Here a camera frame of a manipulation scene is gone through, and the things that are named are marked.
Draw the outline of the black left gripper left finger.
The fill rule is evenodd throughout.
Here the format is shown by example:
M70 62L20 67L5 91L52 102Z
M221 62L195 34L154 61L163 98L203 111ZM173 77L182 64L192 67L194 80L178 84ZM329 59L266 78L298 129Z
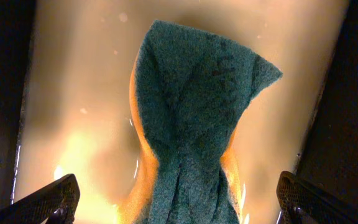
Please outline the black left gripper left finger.
M72 224L80 199L74 174L67 174L0 210L0 224Z

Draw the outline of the green and yellow sponge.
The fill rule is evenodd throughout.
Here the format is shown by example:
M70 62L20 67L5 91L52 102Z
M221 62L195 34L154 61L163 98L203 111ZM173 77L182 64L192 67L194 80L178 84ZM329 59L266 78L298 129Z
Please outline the green and yellow sponge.
M233 40L154 21L131 73L141 154L118 222L239 223L236 126L281 77L274 64Z

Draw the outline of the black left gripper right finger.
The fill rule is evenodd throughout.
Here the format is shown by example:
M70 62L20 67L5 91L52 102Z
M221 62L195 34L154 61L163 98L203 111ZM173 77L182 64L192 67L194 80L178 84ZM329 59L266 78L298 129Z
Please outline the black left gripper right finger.
M281 208L279 223L358 224L358 208L291 172L280 174L276 193Z

